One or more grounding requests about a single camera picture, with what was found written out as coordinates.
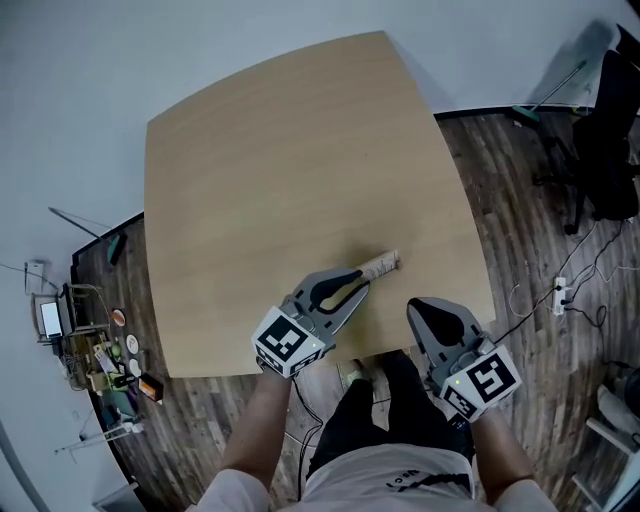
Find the white t-shirt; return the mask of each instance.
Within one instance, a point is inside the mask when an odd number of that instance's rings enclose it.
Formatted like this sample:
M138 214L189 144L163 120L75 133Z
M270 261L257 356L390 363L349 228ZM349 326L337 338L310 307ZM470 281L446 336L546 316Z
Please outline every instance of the white t-shirt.
M218 473L198 512L266 512L269 494L256 478ZM318 469L287 512L557 512L533 480L513 484L494 507L474 501L469 461L459 453L383 444L346 453Z

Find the power strip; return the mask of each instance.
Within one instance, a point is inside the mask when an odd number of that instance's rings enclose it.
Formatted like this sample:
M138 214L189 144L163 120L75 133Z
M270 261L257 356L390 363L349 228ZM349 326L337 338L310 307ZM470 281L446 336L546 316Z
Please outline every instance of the power strip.
M567 298L567 280L564 277L556 277L553 280L553 314L556 316L564 315L563 301Z

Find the black cable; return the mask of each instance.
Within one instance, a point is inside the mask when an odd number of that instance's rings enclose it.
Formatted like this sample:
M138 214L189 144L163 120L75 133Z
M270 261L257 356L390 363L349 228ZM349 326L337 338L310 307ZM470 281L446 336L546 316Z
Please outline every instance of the black cable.
M311 416L311 418L317 422L317 425L314 425L309 430L307 430L307 433L302 438L302 447L300 448L300 460L298 461L298 501L300 501L302 499L302 465L304 463L304 456L305 456L305 453L307 452L307 448L309 447L309 443L311 442L311 439L324 426L324 421L322 421L322 418L320 418L320 416L318 416L311 409L311 407L307 405L307 403L304 401L304 398L302 398L302 393L300 393L300 388L298 387L298 382L296 381L295 377L293 378L293 386L296 390L296 394L298 395L298 400L300 400L302 407L304 407L305 411L307 411L309 416Z
M586 320L589 322L589 325L594 329L598 329L598 334L600 335L600 343L602 345L602 353L600 354L600 363L604 366L607 366L610 363L616 363L616 361L606 361L604 357L604 352L606 348L606 344L604 342L604 331L602 330L602 326L604 325L605 320L607 319L608 309L604 304L600 305L600 307L596 310L596 319L593 320L586 311L578 308L564 308L565 311L571 312L575 311L580 313Z
M608 248L608 247L609 247L609 246L610 246L610 245L611 245L611 244L612 244L612 243L613 243L613 242L614 242L614 241L615 241L615 240L616 240L616 239L621 235L621 233L622 233L622 226L623 226L623 225L624 225L624 221L620 221L620 226L619 226L619 228L618 228L618 232L617 232L615 235L613 235L613 237L612 237L612 238L611 238L611 239L610 239L610 240L609 240L609 241L604 245L604 247L603 247L602 249L600 249L600 252L598 252L598 254L596 255L596 259L594 260L594 262L593 262L591 265L588 265L588 266L586 266L585 268L583 268L580 272L578 272L578 275L574 278L574 280L573 280L570 284L573 284L573 283L574 283L574 282L575 282L575 281L580 277L580 275L581 275L583 272L585 272L585 270L587 270L588 268L591 268L591 269L592 269L592 274L591 274L587 279L585 279L585 280L583 280L583 281L581 281L581 282L580 282L580 284L579 284L579 285L578 285L578 287L576 288L576 291L574 292L574 294L573 294L573 296L571 297L571 299L570 299L570 300L567 300L567 301L563 301L563 302L562 302L562 304L563 304L563 305L564 305L564 304L571 304L571 303L575 300L576 295L578 295L578 292L580 291L580 288L582 287L582 285L583 285L584 283L586 283L587 281L589 281L590 279L592 279L592 278L596 275L597 271L595 270L595 268L596 268L596 265L598 264L598 259L600 259L600 256L602 256L602 254L604 254L604 252L607 250L607 248ZM560 267L560 268L563 268L563 267L564 267L564 265L566 264L566 262L567 262L567 261L569 260L569 258L571 258L571 256L573 255L573 252L572 252L571 254L569 254L569 256L567 257L567 260L565 260L565 263L563 263L563 264L562 264L562 267ZM542 302L543 302L547 297L549 297L549 295L551 295L551 294L552 294L554 291L556 291L556 290L557 290L557 291L560 291L560 290L561 290L561 288L560 288L559 286L556 286L556 287L551 288L551 290L549 290L549 291L546 293L546 295L545 295L544 297L542 297L541 299L538 299L538 301L537 301L537 302L535 303L535 305L533 306L533 309L531 310L531 312L530 312L527 316L525 316L525 317L524 317L522 320L520 320L520 322L518 322L514 327L512 327L512 328L511 328L511 329L509 329L507 332L505 332L502 336L500 336L500 337L495 341L495 343L499 343L499 342L500 342L500 341L502 341L504 338L506 338L509 334L511 334L511 333L513 333L514 331L518 330L518 329L520 328L520 326L522 326L522 324L524 324L524 323L525 323L529 318L531 318L531 316L533 315L533 313L535 312L535 310L538 308L538 306L539 306L539 305L540 305L540 304L541 304L541 303L542 303ZM600 308L598 308L598 312L596 312L596 318L598 318L598 316L599 316L599 311L601 310L601 308L602 308L602 307L604 307L604 308L605 308L604 318L606 318L606 316L607 316L607 313L606 313L606 311L607 311L606 306L601 306ZM582 311L582 310L578 310L578 309L575 309L575 311L580 311L582 314L584 314L584 315L585 315L585 317L589 320L589 322L590 322L590 323L592 322L591 318L590 318L590 317L589 317L589 316L588 316L584 311ZM604 348L604 335L603 335L602 344L603 344L603 348Z
M596 311L596 319L593 320L587 313L586 311L583 311L581 309L578 308L564 308L565 311L576 311L578 313L580 313L582 316L584 316L587 319L587 322L589 322L589 324L591 324L591 327L594 327L596 329L602 329L602 326L604 325L605 320L607 319L607 306L605 306L604 304L602 304L598 310Z
M553 292L555 292L556 290L560 290L561 288L559 286L554 286L553 288L551 288L551 290L549 290L544 297L538 299L538 301L536 302L535 306L533 306L533 309L531 310L531 312L525 316L522 320L520 320L514 327L512 327L511 329L509 329L507 332L505 332L502 336L500 336L495 343L500 343L504 338L506 338L507 336L509 336L509 334L511 334L512 332L518 330L520 328L520 326L525 323L529 318L531 318L531 315L533 315L536 311L536 309L538 309L538 306L540 304L542 304L542 302L544 300L546 300L546 298L551 295Z
M569 283L570 285L573 284L579 277L580 275L587 270L588 268L591 268L591 275L589 275L589 277L587 277L586 279L580 281L580 284L578 284L578 287L576 288L576 291L573 292L573 296L571 297L570 300L564 301L563 304L571 304L574 300L576 300L576 296L578 295L578 292L580 291L580 288L582 288L582 286L589 280L593 279L597 273L596 271L596 266L598 265L598 260L600 259L600 256L602 256L604 254L604 252L607 250L607 248L622 234L622 226L624 225L624 221L620 221L620 226L618 228L618 232L613 235L613 237L604 245L604 247L602 249L600 249L600 252L596 255L596 259L593 261L593 263L591 265L587 265L586 267L584 267L580 272L578 272L578 275L575 277L575 279Z
M42 276L39 276L38 274L34 274L33 272L29 272L26 268L20 269L20 268L16 268L16 267L11 267L9 265L5 265L4 263L0 263L0 267L4 267L4 268L8 268L9 270L15 270L16 272L20 272L21 274L24 274L26 276L26 274L29 274L31 276L36 276L39 277L40 279L42 279L45 283L49 283L51 286L53 286L56 291L59 291L58 286L53 284L51 281L49 281L48 279L45 279Z

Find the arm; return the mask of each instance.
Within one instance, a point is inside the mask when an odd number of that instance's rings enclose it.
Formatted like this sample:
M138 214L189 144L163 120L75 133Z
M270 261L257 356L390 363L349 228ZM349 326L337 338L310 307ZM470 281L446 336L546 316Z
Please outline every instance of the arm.
M221 470L247 473L269 490L282 451L290 391L291 380L271 370L258 377L249 405L227 443Z
M498 409L471 424L478 456L480 481L489 504L494 504L511 485L533 480L533 466Z

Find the shoe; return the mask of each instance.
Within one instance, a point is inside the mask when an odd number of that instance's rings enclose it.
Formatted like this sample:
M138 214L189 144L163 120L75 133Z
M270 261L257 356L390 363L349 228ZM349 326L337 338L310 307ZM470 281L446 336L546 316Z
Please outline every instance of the shoe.
M362 379L367 382L373 382L371 374L359 359L353 359L344 363L339 363L340 374L346 375L347 388L353 384L355 380Z

